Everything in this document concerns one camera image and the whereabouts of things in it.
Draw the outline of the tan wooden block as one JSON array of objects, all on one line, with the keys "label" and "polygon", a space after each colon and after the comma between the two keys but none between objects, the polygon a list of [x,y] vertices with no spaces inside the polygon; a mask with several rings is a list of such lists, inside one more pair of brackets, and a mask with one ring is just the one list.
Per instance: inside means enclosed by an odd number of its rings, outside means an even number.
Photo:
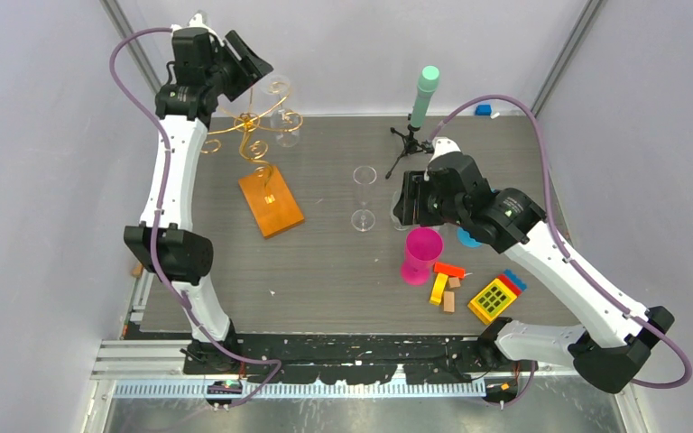
[{"label": "tan wooden block", "polygon": [[442,310],[446,314],[453,314],[456,310],[455,293],[452,291],[444,291],[442,297]]}]

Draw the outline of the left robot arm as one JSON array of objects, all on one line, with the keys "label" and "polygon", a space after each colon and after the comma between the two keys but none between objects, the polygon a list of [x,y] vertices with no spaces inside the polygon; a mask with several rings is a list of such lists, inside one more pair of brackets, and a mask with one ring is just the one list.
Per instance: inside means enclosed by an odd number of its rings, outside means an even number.
[{"label": "left robot arm", "polygon": [[[170,34],[173,60],[150,109],[119,78],[116,58],[128,42],[155,32]],[[213,244],[193,230],[193,190],[219,98],[235,100],[273,68],[236,32],[219,37],[205,24],[135,32],[114,48],[108,67],[115,84],[156,127],[158,138],[149,196],[138,223],[124,229],[125,245],[180,304],[194,348],[207,350],[206,361],[217,372],[231,373],[245,357],[210,277]]]}]

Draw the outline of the red toy brick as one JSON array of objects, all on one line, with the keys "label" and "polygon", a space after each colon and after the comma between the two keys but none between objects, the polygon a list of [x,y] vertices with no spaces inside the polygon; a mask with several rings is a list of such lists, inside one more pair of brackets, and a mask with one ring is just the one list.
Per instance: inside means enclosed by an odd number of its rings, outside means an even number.
[{"label": "red toy brick", "polygon": [[503,284],[503,286],[510,291],[514,297],[519,297],[522,294],[521,287],[516,284],[511,278],[509,278],[505,273],[500,274],[497,280]]}]

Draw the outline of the blue toy brick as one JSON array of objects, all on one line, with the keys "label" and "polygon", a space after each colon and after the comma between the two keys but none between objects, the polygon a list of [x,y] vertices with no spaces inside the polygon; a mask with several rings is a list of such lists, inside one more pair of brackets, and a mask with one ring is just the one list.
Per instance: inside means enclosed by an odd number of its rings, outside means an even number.
[{"label": "blue toy brick", "polygon": [[512,270],[506,269],[503,273],[505,273],[516,284],[518,284],[521,287],[522,292],[524,292],[527,289],[527,285]]}]

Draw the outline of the clear champagne flute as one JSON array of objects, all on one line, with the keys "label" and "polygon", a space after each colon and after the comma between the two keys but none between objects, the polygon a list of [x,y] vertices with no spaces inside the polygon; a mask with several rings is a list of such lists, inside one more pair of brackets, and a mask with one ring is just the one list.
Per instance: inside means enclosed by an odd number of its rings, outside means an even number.
[{"label": "clear champagne flute", "polygon": [[375,225],[375,215],[370,204],[377,173],[373,167],[362,165],[354,169],[352,179],[356,188],[356,210],[350,222],[356,231],[365,233]]}]

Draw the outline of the clear frosted wine glass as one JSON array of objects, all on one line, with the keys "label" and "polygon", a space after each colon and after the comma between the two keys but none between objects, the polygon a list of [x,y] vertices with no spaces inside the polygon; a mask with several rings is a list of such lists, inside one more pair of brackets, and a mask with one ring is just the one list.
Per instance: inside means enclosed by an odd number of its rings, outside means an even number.
[{"label": "clear frosted wine glass", "polygon": [[290,108],[293,93],[291,81],[280,74],[272,74],[262,81],[262,91],[273,99],[273,106],[264,114],[262,129],[270,133],[283,148],[291,148],[300,141],[303,116]]}]

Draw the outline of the orange wooden rack base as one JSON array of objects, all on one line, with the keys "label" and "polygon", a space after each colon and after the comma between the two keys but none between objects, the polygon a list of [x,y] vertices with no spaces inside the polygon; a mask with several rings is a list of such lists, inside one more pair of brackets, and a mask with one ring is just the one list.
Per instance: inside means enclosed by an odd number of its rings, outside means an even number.
[{"label": "orange wooden rack base", "polygon": [[264,239],[304,223],[305,217],[276,166],[249,174],[238,185]]}]

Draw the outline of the green microphone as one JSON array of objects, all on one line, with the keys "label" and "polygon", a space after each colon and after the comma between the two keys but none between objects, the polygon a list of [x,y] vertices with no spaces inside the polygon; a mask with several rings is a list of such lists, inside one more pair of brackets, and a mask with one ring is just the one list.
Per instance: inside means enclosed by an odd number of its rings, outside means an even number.
[{"label": "green microphone", "polygon": [[439,86],[440,72],[436,66],[425,66],[417,79],[416,97],[413,102],[410,127],[419,130],[426,118],[430,100]]}]

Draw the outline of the orange toy block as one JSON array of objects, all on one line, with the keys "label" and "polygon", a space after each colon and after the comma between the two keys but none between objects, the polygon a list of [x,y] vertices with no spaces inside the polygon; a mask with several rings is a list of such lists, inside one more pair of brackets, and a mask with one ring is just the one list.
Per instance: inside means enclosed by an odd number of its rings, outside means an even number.
[{"label": "orange toy block", "polygon": [[436,262],[433,266],[433,270],[436,273],[445,274],[448,277],[454,277],[458,279],[465,279],[467,274],[466,270],[463,267],[443,262]]}]

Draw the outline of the pink wine glass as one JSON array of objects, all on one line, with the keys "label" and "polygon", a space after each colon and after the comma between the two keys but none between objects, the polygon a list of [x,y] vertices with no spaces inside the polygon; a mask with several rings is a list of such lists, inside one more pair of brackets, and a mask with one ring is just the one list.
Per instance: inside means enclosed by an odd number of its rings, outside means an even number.
[{"label": "pink wine glass", "polygon": [[426,283],[443,251],[444,241],[438,231],[429,227],[412,229],[405,240],[402,279],[413,286]]}]

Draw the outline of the blue wine glass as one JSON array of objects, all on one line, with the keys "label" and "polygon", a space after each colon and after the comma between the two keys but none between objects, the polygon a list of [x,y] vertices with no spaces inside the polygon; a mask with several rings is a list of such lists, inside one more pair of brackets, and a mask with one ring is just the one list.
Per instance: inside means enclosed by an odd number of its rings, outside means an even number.
[{"label": "blue wine glass", "polygon": [[477,248],[482,245],[482,243],[478,242],[468,231],[466,231],[463,227],[458,227],[456,231],[457,235],[457,240],[464,245],[465,247],[468,248]]}]

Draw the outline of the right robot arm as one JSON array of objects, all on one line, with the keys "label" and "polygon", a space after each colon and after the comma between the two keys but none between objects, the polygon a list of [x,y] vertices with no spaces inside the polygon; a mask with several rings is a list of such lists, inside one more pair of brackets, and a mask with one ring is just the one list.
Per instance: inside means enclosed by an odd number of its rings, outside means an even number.
[{"label": "right robot arm", "polygon": [[498,318],[478,338],[491,370],[511,361],[573,368],[598,390],[618,393],[633,383],[675,318],[645,307],[601,276],[561,236],[545,211],[518,189],[493,190],[474,159],[461,151],[434,156],[426,170],[403,174],[393,214],[409,226],[451,224],[519,264],[577,318],[573,327]]}]

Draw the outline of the small wooden wall block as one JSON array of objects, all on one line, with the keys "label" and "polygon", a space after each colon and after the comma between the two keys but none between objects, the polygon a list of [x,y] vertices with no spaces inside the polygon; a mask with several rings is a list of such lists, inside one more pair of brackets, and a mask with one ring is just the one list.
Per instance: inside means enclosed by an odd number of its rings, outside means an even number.
[{"label": "small wooden wall block", "polygon": [[138,279],[142,276],[143,274],[143,265],[141,263],[137,263],[134,268],[131,271],[131,275]]}]

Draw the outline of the yellow toy calculator block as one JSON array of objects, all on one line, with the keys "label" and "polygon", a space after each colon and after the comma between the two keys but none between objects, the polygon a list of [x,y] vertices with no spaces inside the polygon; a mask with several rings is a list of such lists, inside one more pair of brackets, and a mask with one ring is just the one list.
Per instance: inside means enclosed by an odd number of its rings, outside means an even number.
[{"label": "yellow toy calculator block", "polygon": [[495,278],[467,303],[467,307],[483,324],[490,325],[517,298]]}]

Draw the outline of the clear tumbler wine glass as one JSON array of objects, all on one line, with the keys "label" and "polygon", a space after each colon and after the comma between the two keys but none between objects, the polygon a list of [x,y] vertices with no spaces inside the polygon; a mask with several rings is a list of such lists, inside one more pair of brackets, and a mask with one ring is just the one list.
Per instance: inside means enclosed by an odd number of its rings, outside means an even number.
[{"label": "clear tumbler wine glass", "polygon": [[405,210],[404,194],[400,189],[395,190],[390,201],[390,219],[397,231],[407,231],[412,227],[412,224],[405,223]]}]

